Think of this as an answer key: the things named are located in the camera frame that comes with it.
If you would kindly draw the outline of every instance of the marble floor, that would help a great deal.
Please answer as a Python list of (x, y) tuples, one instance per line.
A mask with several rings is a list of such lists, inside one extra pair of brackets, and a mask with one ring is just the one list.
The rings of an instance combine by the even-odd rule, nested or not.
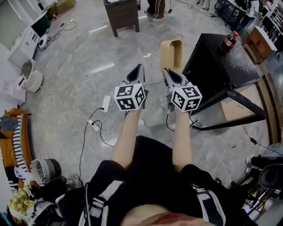
[[(38, 52), (35, 60), (37, 69), (44, 74), (42, 88), (35, 94), (27, 94), (27, 108), (31, 116), (33, 148), (36, 158), (55, 158), (59, 161), (63, 175), (73, 177), (79, 173), (80, 154), (83, 144), (83, 130), (75, 132), (70, 125), (76, 116), (76, 108), (71, 96), (66, 96), (60, 108), (57, 95), (67, 94), (74, 97), (78, 107), (78, 116), (74, 121), (74, 130), (82, 129), (90, 115), (102, 106), (105, 95), (113, 95), (114, 87), (137, 64), (143, 64), (147, 83), (161, 81), (160, 43), (163, 40), (181, 39), (183, 42), (184, 67), (201, 33), (227, 34), (230, 32), (220, 18), (211, 18), (191, 9), (179, 1), (172, 1), (172, 13), (152, 23), (143, 10), (148, 7), (146, 0), (141, 1), (139, 11), (140, 32), (133, 28), (118, 29), (115, 38), (101, 0), (77, 0), (75, 8), (58, 15), (53, 21), (49, 35), (61, 28), (62, 23), (70, 20), (77, 23), (72, 30), (62, 31), (60, 37), (49, 47)], [(65, 29), (71, 29), (74, 23)], [(167, 90), (164, 83), (147, 85), (149, 97), (146, 109), (142, 112), (153, 137), (172, 147), (173, 134), (166, 128)], [(249, 88), (249, 97), (261, 105), (257, 90)], [(115, 143), (122, 125), (123, 113), (114, 103), (109, 117), (98, 111), (94, 120), (103, 120), (103, 137), (111, 144)], [(116, 125), (108, 134), (109, 124)], [(245, 126), (251, 137), (268, 145), (268, 132), (265, 121)], [(245, 173), (245, 159), (252, 153), (260, 154), (264, 148), (253, 145), (242, 127), (225, 128), (201, 132), (191, 130), (194, 163), (207, 170), (213, 177), (219, 177), (225, 186), (232, 180), (239, 180)], [(84, 182), (91, 179), (99, 163), (108, 159), (111, 147), (105, 145), (95, 131), (88, 127), (85, 147), (81, 160), (81, 177)]]

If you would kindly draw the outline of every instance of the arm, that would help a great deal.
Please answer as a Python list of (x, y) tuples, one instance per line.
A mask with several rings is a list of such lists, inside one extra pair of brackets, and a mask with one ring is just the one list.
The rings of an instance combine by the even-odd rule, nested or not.
[(177, 172), (185, 165), (192, 164), (190, 118), (186, 112), (175, 108), (176, 127), (172, 162)]
[(111, 154), (111, 160), (119, 163), (124, 169), (133, 159), (140, 114), (141, 108), (138, 111), (128, 112)]

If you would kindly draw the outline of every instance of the trash bin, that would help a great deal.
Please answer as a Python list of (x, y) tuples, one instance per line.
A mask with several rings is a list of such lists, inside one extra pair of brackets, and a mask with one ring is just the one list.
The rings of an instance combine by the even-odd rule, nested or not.
[(35, 93), (41, 86), (43, 74), (36, 70), (36, 65), (33, 61), (28, 61), (22, 67), (22, 75), (26, 77), (24, 89)]

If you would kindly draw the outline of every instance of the striped cushion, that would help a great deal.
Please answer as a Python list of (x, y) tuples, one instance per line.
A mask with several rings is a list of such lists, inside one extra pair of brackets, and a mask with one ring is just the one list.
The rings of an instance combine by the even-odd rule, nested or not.
[[(23, 168), (25, 172), (28, 172), (27, 164), (23, 157), (22, 140), (21, 140), (23, 115), (18, 115), (17, 118), (19, 123), (17, 128), (14, 130), (14, 135), (13, 135), (13, 146), (15, 150), (15, 157), (17, 161), (17, 166), (19, 168)], [(20, 179), (22, 179), (22, 181), (25, 181), (25, 178), (23, 176), (19, 175), (19, 177)]]

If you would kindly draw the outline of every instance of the person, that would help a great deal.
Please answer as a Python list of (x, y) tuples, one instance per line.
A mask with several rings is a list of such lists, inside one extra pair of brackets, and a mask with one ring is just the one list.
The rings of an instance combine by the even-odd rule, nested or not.
[(217, 0), (204, 0), (203, 9), (208, 10), (208, 13), (211, 17), (217, 16), (215, 13), (215, 5)]
[[(173, 149), (150, 138), (140, 113), (128, 112), (110, 160), (101, 162), (89, 184), (58, 203), (66, 224), (77, 226), (80, 219), (84, 225), (85, 219), (96, 226), (256, 225), (241, 209), (245, 199), (239, 202), (193, 165), (188, 113), (175, 108)], [(89, 208), (81, 207), (82, 193)]]
[(250, 20), (254, 20), (254, 13), (259, 11), (260, 3), (258, 0), (252, 0), (250, 3), (251, 7), (246, 12), (239, 10), (239, 14), (231, 26), (231, 30), (236, 31), (238, 34)]
[(268, 0), (265, 5), (264, 8), (262, 10), (262, 16), (267, 16), (270, 17), (274, 10), (276, 9), (276, 6), (278, 5), (278, 0)]
[(144, 12), (152, 16), (152, 22), (158, 22), (164, 18), (165, 0), (147, 0), (149, 7)]

